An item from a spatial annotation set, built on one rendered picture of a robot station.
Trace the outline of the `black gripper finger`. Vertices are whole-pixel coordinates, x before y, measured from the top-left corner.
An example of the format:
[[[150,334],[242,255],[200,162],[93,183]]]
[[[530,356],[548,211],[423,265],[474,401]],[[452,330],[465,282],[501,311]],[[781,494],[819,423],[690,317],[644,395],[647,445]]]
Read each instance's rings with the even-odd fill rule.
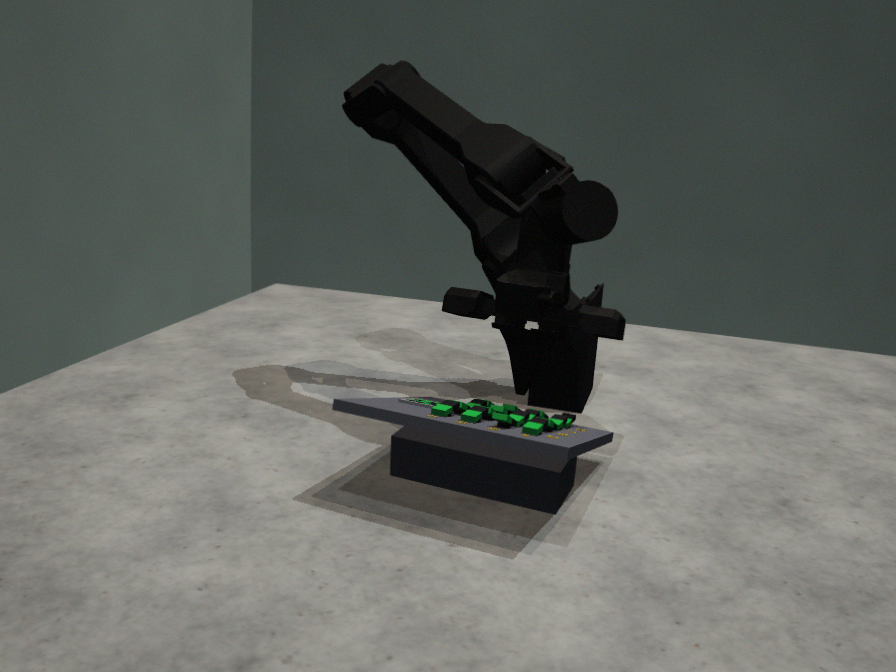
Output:
[[[493,322],[492,328],[499,329],[505,339],[511,362],[515,393],[520,395],[521,378],[530,346],[530,330]]]
[[[520,395],[527,393],[541,366],[560,340],[568,341],[569,336],[558,332],[530,329],[530,346],[521,378]]]

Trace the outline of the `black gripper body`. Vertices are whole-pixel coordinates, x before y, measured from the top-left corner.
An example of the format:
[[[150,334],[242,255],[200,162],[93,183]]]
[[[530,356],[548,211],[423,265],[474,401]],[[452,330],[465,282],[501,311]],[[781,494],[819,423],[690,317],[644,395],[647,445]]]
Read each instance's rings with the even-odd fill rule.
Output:
[[[515,257],[526,258],[527,268],[544,270],[546,261],[557,262],[559,272],[569,273],[569,250],[536,243],[518,243]],[[564,307],[563,307],[564,308]],[[486,320],[495,316],[494,323],[525,328],[527,321],[538,322],[538,329],[567,335],[569,327],[582,329],[595,337],[623,340],[625,318],[615,309],[582,305],[580,312],[560,308],[545,313],[544,317],[531,318],[518,313],[495,311],[493,295],[479,290],[451,287],[444,295],[442,311],[450,314]],[[559,315],[558,315],[559,314]],[[566,316],[565,316],[566,315]],[[578,317],[579,315],[579,317]],[[551,318],[550,318],[551,317]],[[578,321],[578,324],[577,324]],[[581,327],[581,328],[580,328]]]

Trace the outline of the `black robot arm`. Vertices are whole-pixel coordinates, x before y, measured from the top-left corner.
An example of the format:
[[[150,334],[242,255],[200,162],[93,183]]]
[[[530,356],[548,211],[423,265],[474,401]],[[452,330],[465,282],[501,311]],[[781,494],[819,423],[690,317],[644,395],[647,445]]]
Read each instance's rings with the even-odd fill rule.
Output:
[[[529,269],[526,258],[512,260],[513,251],[536,243],[571,252],[573,244],[604,238],[618,217],[609,188],[579,182],[565,157],[512,127],[479,120],[407,61],[378,65],[344,98],[351,122],[394,144],[468,227],[495,311],[538,318],[585,304],[557,262]]]

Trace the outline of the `grey switch panel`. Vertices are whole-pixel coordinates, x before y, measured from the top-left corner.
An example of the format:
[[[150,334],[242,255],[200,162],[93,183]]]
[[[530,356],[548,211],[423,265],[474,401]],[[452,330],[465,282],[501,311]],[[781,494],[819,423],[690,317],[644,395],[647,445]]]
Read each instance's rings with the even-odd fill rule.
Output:
[[[574,486],[576,456],[614,434],[573,425],[573,414],[549,419],[483,399],[347,398],[332,410],[403,425],[391,435],[391,476],[554,515]]]

